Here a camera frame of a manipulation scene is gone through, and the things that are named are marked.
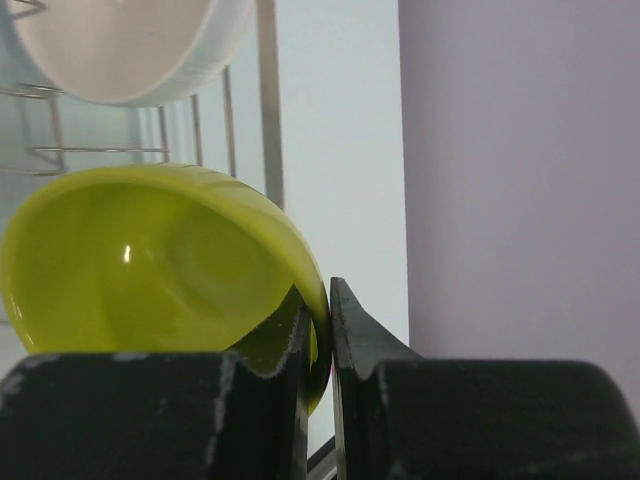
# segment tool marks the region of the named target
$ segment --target bowl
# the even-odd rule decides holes
[[[313,320],[313,410],[331,363],[325,288],[295,226],[251,187],[191,165],[84,170],[28,198],[0,246],[31,353],[225,350],[294,286]]]
[[[185,98],[230,62],[254,0],[5,0],[39,70],[83,100],[149,107]]]

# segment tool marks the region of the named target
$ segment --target purple wall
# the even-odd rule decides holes
[[[400,1],[410,337],[588,359],[640,418],[640,2]]]

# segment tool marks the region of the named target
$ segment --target white bowl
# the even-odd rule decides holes
[[[158,106],[187,97],[230,62],[254,0],[5,0],[31,59],[93,103]]]

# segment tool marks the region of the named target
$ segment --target white scratch mark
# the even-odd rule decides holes
[[[166,408],[167,408],[167,399],[161,398],[160,402],[158,403],[158,408],[156,408],[156,417],[159,417],[160,415],[162,415]]]
[[[382,404],[385,407],[389,406],[389,386],[387,385],[387,376],[385,374],[384,368],[381,368],[378,373],[378,383],[380,385],[380,396],[382,400]]]
[[[224,355],[220,364],[220,393],[213,403],[214,425],[213,435],[209,437],[209,443],[205,449],[205,463],[209,467],[213,465],[216,456],[216,446],[218,437],[224,428],[225,403],[231,388],[233,387],[233,376],[235,374],[235,358]]]
[[[113,360],[116,362],[130,362],[132,360],[144,360],[149,356],[148,353],[140,352],[118,352],[113,355]]]
[[[32,355],[22,360],[22,362],[20,362],[20,366],[27,369],[38,368],[40,365],[44,365],[45,363],[55,362],[56,360],[59,360],[60,357],[61,355],[58,354]]]
[[[293,350],[293,345],[295,344],[296,337],[298,335],[297,325],[298,324],[296,321],[296,323],[294,324],[293,330],[289,334],[289,342],[287,343],[287,348],[282,352],[282,355],[280,355],[280,359],[278,360],[278,363],[276,364],[275,367],[273,367],[273,369],[270,372],[265,373],[262,371],[257,371],[253,369],[250,365],[247,365],[246,363],[245,363],[245,366],[260,378],[273,378],[280,375],[280,373],[282,373],[282,369],[284,368],[284,365],[287,363],[287,360],[289,359],[289,354],[295,353]]]
[[[0,410],[2,410],[4,401],[8,396],[20,393],[20,385],[24,379],[24,375],[12,373],[0,383]]]

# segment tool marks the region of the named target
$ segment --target white wall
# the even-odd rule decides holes
[[[640,2],[401,2],[412,345],[582,358],[640,418]]]
[[[408,342],[396,2],[277,3],[285,209],[328,286],[342,276]],[[309,451],[333,435],[328,389]]]

